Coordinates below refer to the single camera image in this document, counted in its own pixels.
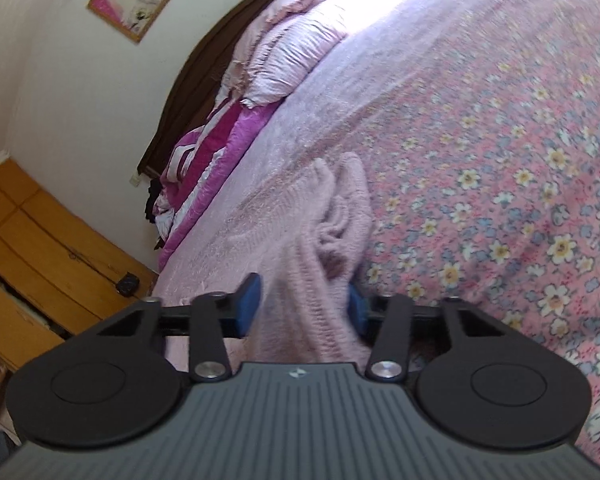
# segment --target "pink bedspread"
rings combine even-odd
[[[594,401],[578,444],[600,463],[600,0],[407,0],[350,37],[273,115],[156,294],[235,286],[248,262],[190,278],[230,261],[232,212],[346,151],[376,217],[367,288],[480,302],[576,364]]]

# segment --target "wooden headboard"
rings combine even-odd
[[[159,176],[180,137],[205,123],[235,44],[272,1],[241,1],[195,47],[171,89],[158,131],[138,164],[138,173]]]

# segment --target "wooden cabinet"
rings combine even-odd
[[[115,284],[140,278],[138,298],[156,275],[72,215],[8,160],[0,166],[0,281],[51,324],[82,332],[136,300]],[[0,286],[0,359],[11,369],[60,344]]]

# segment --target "pink pillow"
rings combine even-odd
[[[309,72],[347,35],[344,8],[328,0],[293,22],[264,63],[247,68],[250,84],[241,103],[249,108],[291,94]]]
[[[260,70],[263,69],[264,64],[267,62],[269,54],[278,42],[286,36],[286,32],[293,24],[299,22],[304,17],[304,14],[292,14],[287,16],[284,20],[273,27],[269,32],[264,35],[264,38],[258,43],[251,61],[246,69],[247,72],[247,84],[253,79]]]
[[[401,1],[326,0],[299,15],[281,38],[275,34],[276,42],[271,48],[267,45],[264,62],[251,60],[242,104],[253,108],[288,96],[341,40],[388,14]]]
[[[235,45],[234,58],[224,74],[222,85],[227,89],[242,92],[246,85],[245,68],[250,62],[253,51],[260,39],[277,23],[293,12],[302,12],[314,0],[274,0],[246,28]]]

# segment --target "bedding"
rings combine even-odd
[[[270,48],[265,38],[249,63],[248,85],[240,102],[253,108],[285,98],[334,46],[400,1],[326,0],[293,16],[293,22],[280,23],[282,37]],[[275,38],[278,30],[272,32]]]
[[[164,241],[160,270],[281,100],[350,33],[352,11],[368,18],[384,13],[395,0],[320,0],[309,10],[316,1],[275,0],[247,27],[206,124],[185,134],[174,147],[160,177],[164,189],[152,206]],[[232,86],[238,73],[242,82]],[[242,94],[244,82],[248,86]]]
[[[261,38],[275,25],[290,14],[303,12],[311,7],[315,0],[274,0],[260,15],[250,23],[238,40],[234,56],[222,78],[223,97],[229,92],[241,93],[246,86],[245,69]]]
[[[461,296],[578,366],[577,445],[600,464],[600,0],[404,0],[280,105],[154,294],[185,303],[260,270],[267,293],[275,240],[238,255],[226,227],[266,226],[263,195],[350,151],[374,213],[358,281]],[[186,361],[182,341],[169,352]]]

